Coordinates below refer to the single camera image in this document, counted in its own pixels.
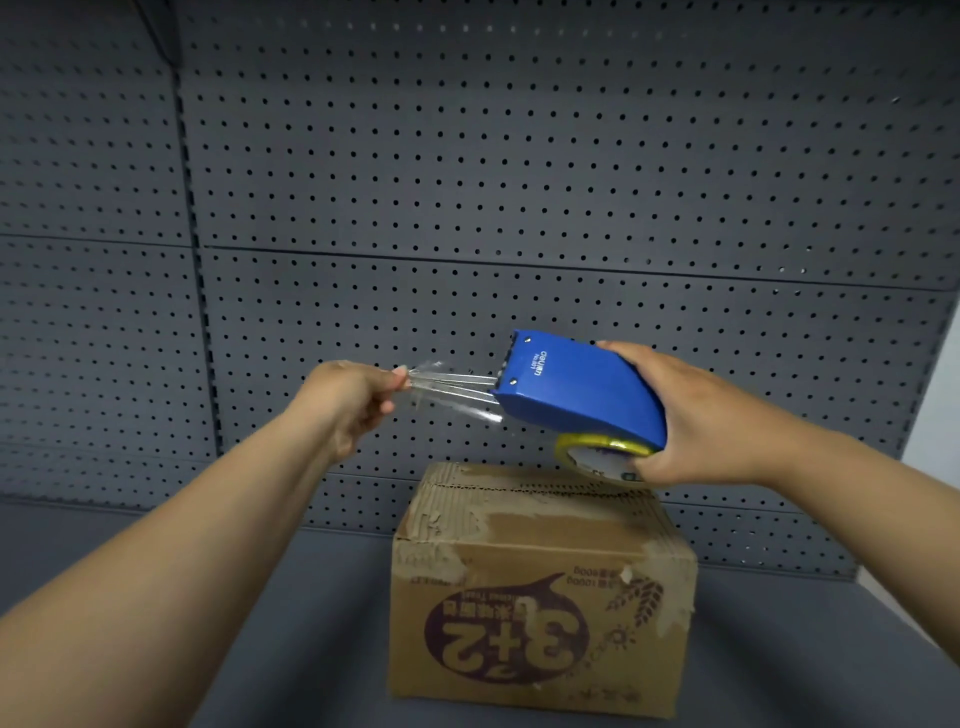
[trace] cardboard box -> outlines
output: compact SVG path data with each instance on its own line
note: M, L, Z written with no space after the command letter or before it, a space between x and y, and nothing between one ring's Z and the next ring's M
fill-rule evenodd
M432 465L394 536L391 692L671 717L696 578L648 492Z

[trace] perforated metal panel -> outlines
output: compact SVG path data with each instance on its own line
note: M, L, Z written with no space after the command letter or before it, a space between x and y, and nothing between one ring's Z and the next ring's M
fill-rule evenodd
M203 463L0 445L5 496L146 510L200 474Z
M205 245L956 284L951 10L179 7Z
M237 442L320 360L495 374L513 328L649 343L898 454L952 296L900 289L248 251L204 253L222 427ZM555 467L547 436L443 409L396 417L343 467Z
M209 460L191 252L0 237L0 439Z
M0 11L0 492L149 508L317 362L491 373L514 327L644 341L900 454L958 284L949 9L181 0ZM437 459L552 435L404 404L304 525L389 534ZM752 486L663 499L707 563L849 576Z
M413 492L410 480L331 474L303 523L391 534ZM677 503L664 509L704 564L828 576L852 576L856 569L850 554L803 514Z
M190 245L174 101L132 3L3 3L0 233Z

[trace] tape dispenser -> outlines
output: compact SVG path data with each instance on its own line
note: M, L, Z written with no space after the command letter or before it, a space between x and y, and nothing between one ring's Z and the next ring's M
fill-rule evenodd
M543 331L515 331L498 376L414 370L410 381L415 390L472 407L498 406L560 432L557 459L590 478L638 483L631 461L666 447L663 405L631 364Z

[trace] printed logo on box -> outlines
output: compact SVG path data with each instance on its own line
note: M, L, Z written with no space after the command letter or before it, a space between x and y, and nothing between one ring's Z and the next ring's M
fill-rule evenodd
M576 603L550 588L562 576L448 596L427 616L427 649L444 667L487 683L524 685L564 674L587 653L590 634Z

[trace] packing tape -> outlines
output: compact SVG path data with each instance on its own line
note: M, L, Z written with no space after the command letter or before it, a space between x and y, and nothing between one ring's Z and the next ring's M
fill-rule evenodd
M553 452L571 470L629 486L643 482L634 470L634 458L652 455L656 449L609 435L567 432L557 438Z

